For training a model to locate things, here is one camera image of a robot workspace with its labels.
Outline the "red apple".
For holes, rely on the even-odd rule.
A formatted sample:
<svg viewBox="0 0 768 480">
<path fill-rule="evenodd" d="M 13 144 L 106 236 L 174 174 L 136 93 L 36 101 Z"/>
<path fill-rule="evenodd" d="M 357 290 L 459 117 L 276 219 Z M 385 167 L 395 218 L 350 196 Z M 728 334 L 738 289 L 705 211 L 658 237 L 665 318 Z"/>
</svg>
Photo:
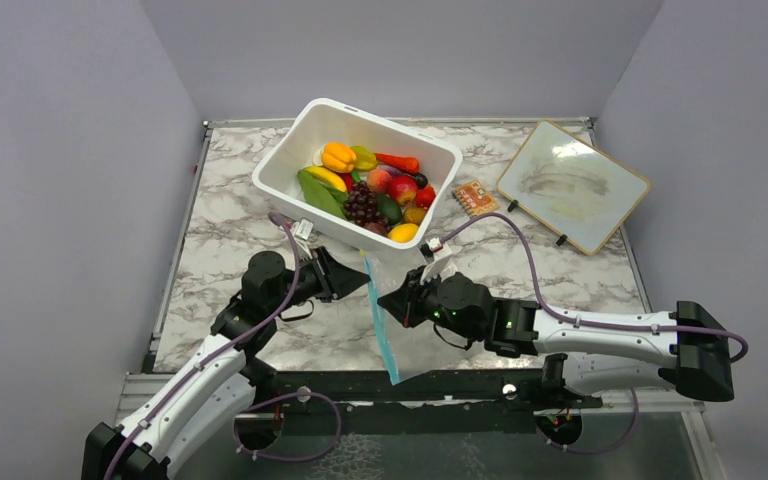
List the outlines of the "red apple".
<svg viewBox="0 0 768 480">
<path fill-rule="evenodd" d="M 406 175 L 393 177 L 387 186 L 387 195 L 400 206 L 413 202 L 418 191 L 416 181 Z"/>
</svg>

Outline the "clear zip top bag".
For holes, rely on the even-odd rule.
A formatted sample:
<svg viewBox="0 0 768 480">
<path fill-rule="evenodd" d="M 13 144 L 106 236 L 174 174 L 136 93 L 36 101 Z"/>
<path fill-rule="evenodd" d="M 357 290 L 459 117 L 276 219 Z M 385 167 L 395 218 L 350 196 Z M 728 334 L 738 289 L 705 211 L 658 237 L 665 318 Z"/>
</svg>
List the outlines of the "clear zip top bag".
<svg viewBox="0 0 768 480">
<path fill-rule="evenodd" d="M 477 350 L 465 351 L 464 338 L 429 321 L 405 328 L 377 304 L 384 295 L 401 286 L 408 271 L 425 267 L 421 253 L 416 250 L 364 252 L 362 257 L 370 276 L 368 293 L 376 338 L 391 384 L 398 385 L 432 370 L 461 366 L 472 358 Z"/>
</svg>

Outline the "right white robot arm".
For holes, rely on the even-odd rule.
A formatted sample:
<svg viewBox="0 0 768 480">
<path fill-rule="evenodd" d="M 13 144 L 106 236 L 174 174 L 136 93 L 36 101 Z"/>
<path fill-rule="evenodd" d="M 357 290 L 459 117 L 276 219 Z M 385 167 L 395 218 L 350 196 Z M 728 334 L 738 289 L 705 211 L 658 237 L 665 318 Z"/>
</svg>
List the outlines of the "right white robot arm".
<svg viewBox="0 0 768 480">
<path fill-rule="evenodd" d="M 560 407 L 576 394 L 659 387 L 706 402 L 734 399 L 728 332 L 700 304 L 640 315 L 551 310 L 493 296 L 461 273 L 425 281 L 421 268 L 377 304 L 405 328 L 429 321 L 500 357 L 563 354 L 562 369 L 537 380 L 539 398 Z"/>
</svg>

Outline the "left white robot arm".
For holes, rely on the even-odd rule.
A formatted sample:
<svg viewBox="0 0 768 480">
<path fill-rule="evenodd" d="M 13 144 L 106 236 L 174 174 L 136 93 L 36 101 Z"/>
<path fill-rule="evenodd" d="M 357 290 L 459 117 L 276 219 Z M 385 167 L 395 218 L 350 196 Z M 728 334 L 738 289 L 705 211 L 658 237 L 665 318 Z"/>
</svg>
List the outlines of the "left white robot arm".
<svg viewBox="0 0 768 480">
<path fill-rule="evenodd" d="M 296 257 L 294 268 L 275 251 L 255 254 L 240 289 L 185 366 L 118 425 L 100 423 L 88 434 L 81 478 L 174 478 L 236 414 L 273 401 L 274 371 L 256 356 L 279 316 L 309 300 L 342 299 L 369 280 L 323 247 Z"/>
</svg>

